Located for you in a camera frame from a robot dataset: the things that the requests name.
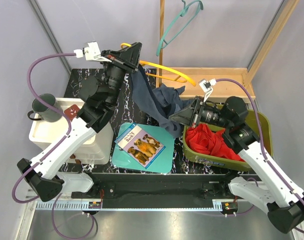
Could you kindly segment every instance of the book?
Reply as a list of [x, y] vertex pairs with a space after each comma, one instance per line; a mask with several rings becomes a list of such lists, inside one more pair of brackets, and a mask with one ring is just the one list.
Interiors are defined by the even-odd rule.
[[165, 149], [156, 138], [134, 123], [115, 140], [115, 143], [145, 169]]

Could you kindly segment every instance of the puppy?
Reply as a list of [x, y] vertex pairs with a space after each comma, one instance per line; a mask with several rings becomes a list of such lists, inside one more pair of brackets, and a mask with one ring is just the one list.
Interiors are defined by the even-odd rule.
[[148, 157], [139, 150], [136, 150], [133, 146], [127, 150], [128, 153], [132, 154], [140, 163], [143, 165], [149, 161]]
[[143, 140], [146, 140], [148, 143], [154, 145], [157, 149], [160, 147], [160, 142], [156, 141], [155, 138], [149, 136], [148, 134], [144, 135]]
[[142, 153], [147, 155], [147, 157], [152, 157], [156, 153], [156, 148], [154, 145], [144, 142], [141, 139], [135, 140], [134, 145], [137, 146]]

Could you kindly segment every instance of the black marble table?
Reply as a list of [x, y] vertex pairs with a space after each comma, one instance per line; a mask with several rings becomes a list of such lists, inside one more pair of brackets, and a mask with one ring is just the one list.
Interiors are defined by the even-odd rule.
[[[155, 69], [146, 69], [146, 72], [156, 74]], [[90, 75], [97, 75], [99, 73], [99, 69], [73, 69], [71, 76], [69, 78], [69, 82], [65, 91], [64, 97], [66, 98], [76, 98], [77, 93], [80, 88], [81, 80]], [[120, 126], [123, 123], [137, 123], [137, 124], [146, 124], [152, 126], [158, 126], [156, 120], [142, 112], [138, 106], [133, 102], [131, 95], [132, 92], [129, 87], [130, 81], [129, 75], [125, 76], [124, 84], [120, 91], [120, 95], [118, 97], [117, 107], [114, 113], [114, 116], [110, 120], [112, 129], [114, 131], [114, 139], [118, 135], [118, 131]], [[152, 88], [156, 86], [156, 80], [154, 77], [148, 76], [149, 83]], [[115, 143], [113, 142], [111, 148], [111, 156], [113, 154], [113, 150], [115, 147]], [[226, 168], [220, 168], [215, 166], [203, 165], [200, 163], [194, 163], [188, 161], [187, 158], [183, 154], [183, 141], [182, 137], [175, 139], [175, 146], [173, 152], [173, 163], [172, 163], [171, 174], [226, 174], [229, 172]], [[147, 171], [137, 171], [137, 170], [129, 170], [124, 168], [115, 167], [111, 161], [109, 161], [105, 165], [97, 165], [97, 164], [83, 164], [82, 166], [75, 163], [65, 163], [60, 169], [62, 172], [78, 172], [80, 170], [86, 172], [94, 173], [142, 173], [148, 174]]]

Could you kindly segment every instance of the olive green basket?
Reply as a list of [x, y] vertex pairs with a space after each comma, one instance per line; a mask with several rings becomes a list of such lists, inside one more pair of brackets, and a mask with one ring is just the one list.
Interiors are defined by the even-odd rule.
[[[253, 110], [248, 110], [248, 116], [245, 119], [245, 122], [248, 124], [249, 127], [253, 129], [253, 131], [259, 135], [258, 131], [258, 126], [256, 123], [256, 118], [255, 118], [255, 113]], [[272, 138], [271, 138], [271, 130], [270, 130], [270, 122], [268, 119], [261, 114], [260, 112], [258, 113], [259, 115], [259, 120], [261, 122], [262, 126], [262, 131], [263, 131], [263, 140], [264, 140], [264, 147], [268, 151], [268, 153], [272, 156], [273, 155], [273, 145], [272, 145]], [[221, 130], [221, 127], [217, 127], [214, 125], [208, 125], [209, 128], [213, 132], [217, 132]], [[238, 170], [238, 171], [244, 171], [247, 172], [251, 170], [252, 168], [243, 161], [236, 161], [236, 160], [231, 160], [231, 159], [226, 159], [222, 157], [216, 157], [216, 156], [210, 156], [206, 154], [201, 154], [197, 153], [193, 150], [191, 150], [186, 142], [185, 142], [185, 134], [187, 131], [188, 127], [184, 127], [184, 133], [183, 133], [183, 152], [185, 157], [192, 162], [199, 163], [199, 164], [204, 164], [204, 165], [212, 165], [220, 168], [226, 168], [226, 169], [233, 169], [233, 170]]]

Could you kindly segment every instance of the red cloth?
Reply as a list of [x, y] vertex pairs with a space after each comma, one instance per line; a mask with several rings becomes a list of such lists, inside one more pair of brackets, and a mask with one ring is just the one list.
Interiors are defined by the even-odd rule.
[[190, 149], [197, 153], [244, 162], [224, 143], [224, 131], [223, 129], [213, 133], [206, 124], [199, 124], [195, 128], [187, 129], [185, 141]]

